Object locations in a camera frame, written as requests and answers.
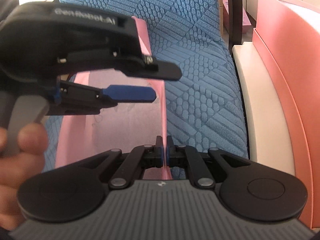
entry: small logo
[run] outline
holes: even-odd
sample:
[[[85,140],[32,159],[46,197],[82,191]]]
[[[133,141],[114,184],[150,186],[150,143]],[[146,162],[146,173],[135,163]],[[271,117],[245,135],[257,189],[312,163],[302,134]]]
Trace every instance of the small logo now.
[[[79,17],[79,18],[83,18],[83,19],[89,19],[89,20],[94,20],[94,21],[98,21],[98,22],[116,25],[116,20],[114,18],[103,17],[102,15],[97,15],[97,14],[85,13],[85,12],[81,12],[81,11],[64,10],[61,8],[56,8],[54,10],[54,13],[57,15]]]
[[[165,185],[167,185],[164,181],[158,182],[157,183],[158,186],[163,187]]]

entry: pink box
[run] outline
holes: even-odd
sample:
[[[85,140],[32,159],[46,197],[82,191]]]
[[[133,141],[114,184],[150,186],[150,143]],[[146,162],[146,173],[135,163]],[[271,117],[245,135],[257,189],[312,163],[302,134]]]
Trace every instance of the pink box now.
[[[229,32],[229,5],[228,5],[228,0],[222,0],[223,2],[223,23]],[[247,13],[245,12],[243,8],[243,13],[242,13],[242,33],[247,33],[251,26],[251,22],[247,16]]]

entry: gray handle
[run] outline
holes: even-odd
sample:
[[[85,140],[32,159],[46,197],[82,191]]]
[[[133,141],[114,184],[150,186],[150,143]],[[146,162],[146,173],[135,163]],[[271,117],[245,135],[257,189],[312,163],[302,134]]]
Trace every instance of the gray handle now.
[[[49,102],[38,95],[23,95],[17,98],[8,125],[8,142],[1,156],[13,156],[20,152],[18,133],[29,123],[40,123],[49,111]]]
[[[0,127],[7,129],[11,117],[11,112],[17,97],[4,90],[0,90]]]

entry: round black pad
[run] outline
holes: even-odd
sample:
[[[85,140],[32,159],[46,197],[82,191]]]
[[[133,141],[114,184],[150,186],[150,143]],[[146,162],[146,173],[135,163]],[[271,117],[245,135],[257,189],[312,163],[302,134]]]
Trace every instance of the round black pad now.
[[[298,217],[307,196],[296,177],[257,163],[231,169],[220,188],[220,197],[231,212],[264,222]]]
[[[25,216],[51,223],[84,217],[102,203],[104,196],[97,175],[82,167],[39,174],[18,190],[18,202]]]
[[[255,179],[248,185],[248,191],[253,196],[265,200],[281,197],[284,190],[282,183],[275,179]]]

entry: blue textured fabric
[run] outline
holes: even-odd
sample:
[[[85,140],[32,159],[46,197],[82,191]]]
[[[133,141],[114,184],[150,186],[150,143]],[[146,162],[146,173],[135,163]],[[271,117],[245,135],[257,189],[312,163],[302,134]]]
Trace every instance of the blue textured fabric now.
[[[60,0],[135,15],[147,22],[152,54],[178,64],[166,82],[168,134],[198,151],[219,147],[247,157],[235,67],[220,36],[218,0]],[[183,178],[181,169],[172,169]]]
[[[76,75],[73,75],[69,81],[74,82],[75,78]],[[54,169],[62,118],[63,116],[53,115],[49,116],[48,120],[45,122],[44,127],[48,133],[49,146],[44,152],[45,165],[42,172],[51,171]]]

